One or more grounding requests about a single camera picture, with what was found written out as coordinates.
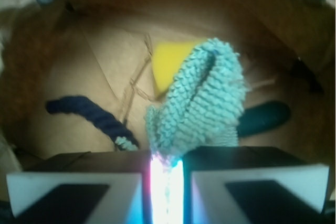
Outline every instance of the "navy blue rope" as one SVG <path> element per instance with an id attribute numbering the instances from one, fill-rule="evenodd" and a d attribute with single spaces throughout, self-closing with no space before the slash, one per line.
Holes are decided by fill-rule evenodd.
<path id="1" fill-rule="evenodd" d="M 72 113 L 81 115 L 86 120 L 93 123 L 96 128 L 109 136 L 114 143 L 118 136 L 126 137 L 132 144 L 139 147 L 139 143 L 134 138 L 131 131 L 129 131 L 111 113 L 103 110 L 87 97 L 63 97 L 59 100 L 48 101 L 46 103 L 46 110 L 49 114 Z"/>

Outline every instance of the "blue light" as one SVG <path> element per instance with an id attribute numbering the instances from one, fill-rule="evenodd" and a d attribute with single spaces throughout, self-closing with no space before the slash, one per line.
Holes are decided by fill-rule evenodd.
<path id="1" fill-rule="evenodd" d="M 156 156 L 151 160 L 153 224 L 182 224 L 184 196 L 183 162 L 167 169 Z"/>

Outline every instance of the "light blue knitted fabric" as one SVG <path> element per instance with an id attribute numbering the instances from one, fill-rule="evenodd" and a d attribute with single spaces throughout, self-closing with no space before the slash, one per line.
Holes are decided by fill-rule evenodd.
<path id="1" fill-rule="evenodd" d="M 236 126 L 247 91 L 238 56 L 217 38 L 193 49 L 174 76 L 166 102 L 148 108 L 146 130 L 154 154 L 177 160 L 218 135 L 218 144 L 238 145 Z"/>

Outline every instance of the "yellow sponge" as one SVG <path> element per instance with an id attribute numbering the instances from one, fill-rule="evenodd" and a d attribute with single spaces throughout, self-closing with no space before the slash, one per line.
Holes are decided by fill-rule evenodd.
<path id="1" fill-rule="evenodd" d="M 204 41 L 205 39 L 188 42 L 163 42 L 157 45 L 152 56 L 156 97 L 163 95 L 168 90 L 184 59 L 196 45 Z"/>

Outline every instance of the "led light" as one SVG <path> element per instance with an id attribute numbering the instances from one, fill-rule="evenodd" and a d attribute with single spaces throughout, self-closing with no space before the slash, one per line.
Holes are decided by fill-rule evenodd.
<path id="1" fill-rule="evenodd" d="M 156 156 L 151 160 L 153 224 L 183 223 L 183 163 L 167 169 Z"/>

